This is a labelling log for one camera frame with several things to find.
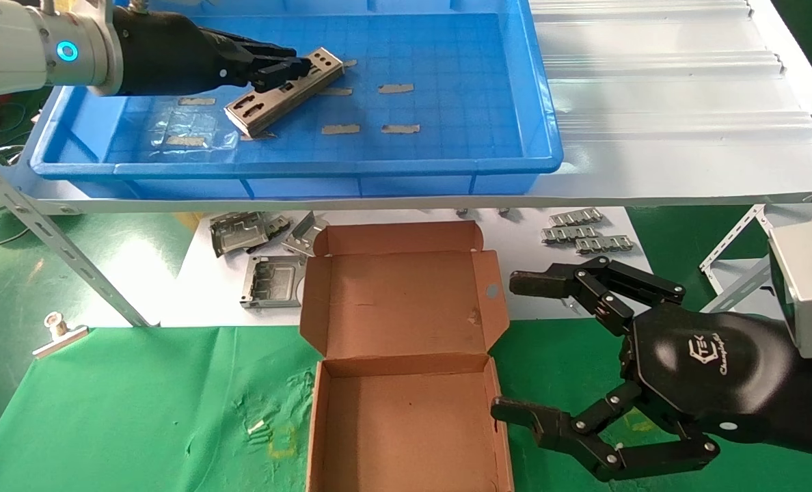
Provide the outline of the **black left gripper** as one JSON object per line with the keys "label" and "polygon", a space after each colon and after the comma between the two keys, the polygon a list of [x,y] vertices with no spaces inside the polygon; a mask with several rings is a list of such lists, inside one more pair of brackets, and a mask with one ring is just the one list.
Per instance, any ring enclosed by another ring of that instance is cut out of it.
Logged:
{"label": "black left gripper", "polygon": [[293,48],[201,28],[178,13],[116,8],[113,28],[122,54],[116,96],[190,96],[221,86],[246,87],[249,65],[250,85],[265,93],[312,69]]}

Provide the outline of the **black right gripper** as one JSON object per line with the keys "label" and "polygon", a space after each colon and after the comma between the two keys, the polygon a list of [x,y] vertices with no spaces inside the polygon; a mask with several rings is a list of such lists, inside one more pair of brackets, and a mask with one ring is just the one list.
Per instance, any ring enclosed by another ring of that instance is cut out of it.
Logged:
{"label": "black right gripper", "polygon": [[[572,298],[611,334],[627,336],[622,376],[641,386],[624,382],[577,416],[491,400],[494,420],[528,428],[538,448],[571,456],[600,482],[699,471],[720,452],[703,433],[812,454],[812,359],[802,357],[784,322],[685,310],[681,284],[605,256],[513,271],[510,292]],[[635,317],[619,297],[651,309]],[[603,430],[636,404],[679,439],[630,448],[603,441]]]}

